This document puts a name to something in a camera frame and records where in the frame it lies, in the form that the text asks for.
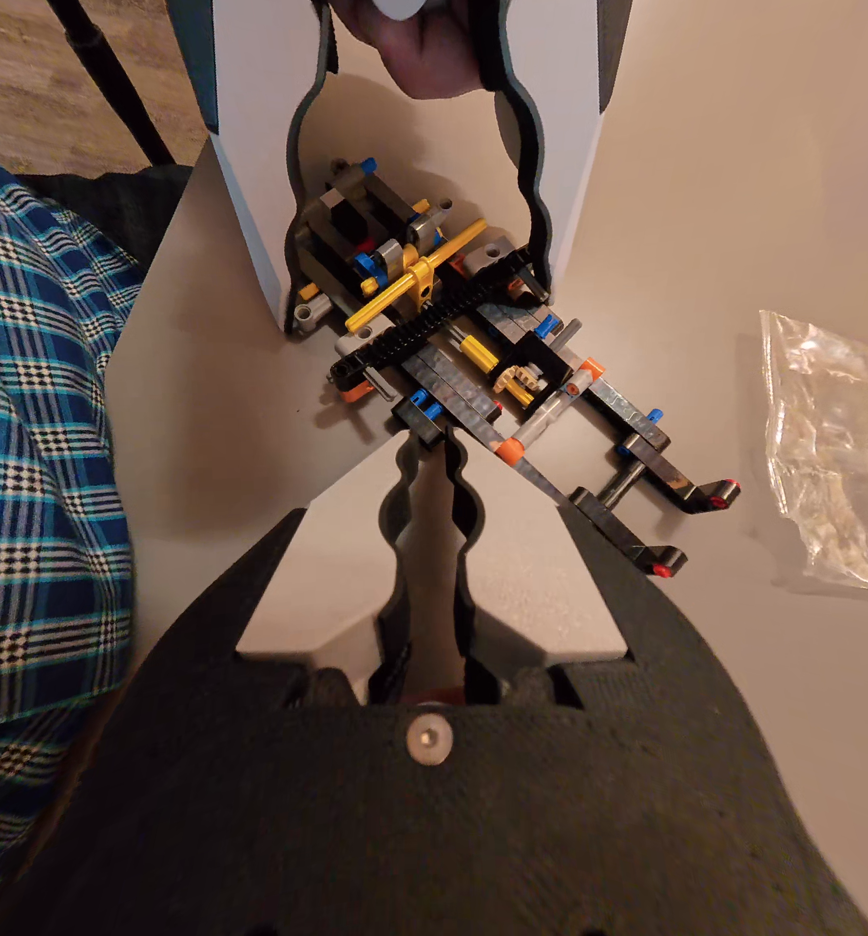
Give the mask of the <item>black technic lego assembly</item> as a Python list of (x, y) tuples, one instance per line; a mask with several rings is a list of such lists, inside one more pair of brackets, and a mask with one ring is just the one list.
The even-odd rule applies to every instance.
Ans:
[[(335, 317), (342, 332), (327, 381), (346, 404), (374, 392), (426, 449), (462, 428), (558, 503), (570, 502), (643, 574), (671, 579), (686, 563), (672, 545), (645, 544), (615, 513), (640, 481), (688, 515), (723, 511), (738, 482), (697, 485), (665, 452), (663, 413), (644, 413), (571, 342), (580, 331), (549, 307), (526, 247), (498, 238), (470, 250), (476, 223), (444, 235), (451, 200), (409, 203), (372, 158), (335, 159), (323, 192), (294, 229), (302, 280), (283, 329), (304, 338)], [(599, 493), (566, 496), (527, 460), (575, 404), (611, 427), (618, 470)]]

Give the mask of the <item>person's left hand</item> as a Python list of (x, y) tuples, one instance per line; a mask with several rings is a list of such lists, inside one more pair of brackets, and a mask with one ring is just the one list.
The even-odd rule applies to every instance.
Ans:
[(371, 1), (333, 1), (331, 6), (358, 41), (377, 51), (410, 98), (458, 98), (483, 87), (469, 2), (436, 2), (405, 19), (388, 17)]

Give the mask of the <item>dark cloth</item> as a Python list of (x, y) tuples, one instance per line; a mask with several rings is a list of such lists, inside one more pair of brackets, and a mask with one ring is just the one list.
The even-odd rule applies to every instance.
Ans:
[(81, 216), (147, 273), (193, 173), (189, 166), (148, 167), (134, 173), (19, 174), (43, 198)]

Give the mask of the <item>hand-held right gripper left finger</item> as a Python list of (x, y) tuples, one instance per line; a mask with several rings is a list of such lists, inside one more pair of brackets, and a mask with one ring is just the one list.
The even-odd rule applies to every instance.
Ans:
[(396, 548), (419, 446), (405, 430), (311, 502), (238, 640), (250, 660), (343, 672), (360, 702), (401, 694), (410, 609)]

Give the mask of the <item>clear empty plastic bag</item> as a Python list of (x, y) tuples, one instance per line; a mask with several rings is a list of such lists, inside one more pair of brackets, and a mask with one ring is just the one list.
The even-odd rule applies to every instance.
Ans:
[(763, 310), (766, 463), (805, 573), (868, 590), (868, 345)]

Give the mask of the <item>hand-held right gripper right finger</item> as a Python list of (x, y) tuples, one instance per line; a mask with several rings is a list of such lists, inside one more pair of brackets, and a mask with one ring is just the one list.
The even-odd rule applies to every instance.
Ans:
[(445, 468), (467, 704), (632, 704), (638, 666), (561, 508), (463, 429)]

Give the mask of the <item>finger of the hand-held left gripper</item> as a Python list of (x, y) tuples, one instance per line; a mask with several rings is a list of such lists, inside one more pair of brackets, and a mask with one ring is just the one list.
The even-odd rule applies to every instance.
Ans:
[(328, 3), (175, 1), (174, 35), (264, 299), (289, 332), (302, 279), (299, 137), (333, 62)]
[(619, 1), (478, 3), (482, 85), (528, 206), (545, 299), (567, 268), (619, 61)]

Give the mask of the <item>black metal leg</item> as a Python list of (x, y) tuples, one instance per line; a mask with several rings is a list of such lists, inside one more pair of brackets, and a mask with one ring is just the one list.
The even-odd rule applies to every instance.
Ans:
[(79, 1), (48, 1), (66, 41), (96, 84), (105, 101), (125, 124), (153, 167), (168, 167), (175, 159), (147, 113), (135, 86), (108, 40)]

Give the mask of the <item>person's blue plaid shirt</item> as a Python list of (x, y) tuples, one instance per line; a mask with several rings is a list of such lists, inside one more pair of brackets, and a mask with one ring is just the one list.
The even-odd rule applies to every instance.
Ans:
[(0, 893), (130, 660), (104, 372), (145, 275), (0, 165)]

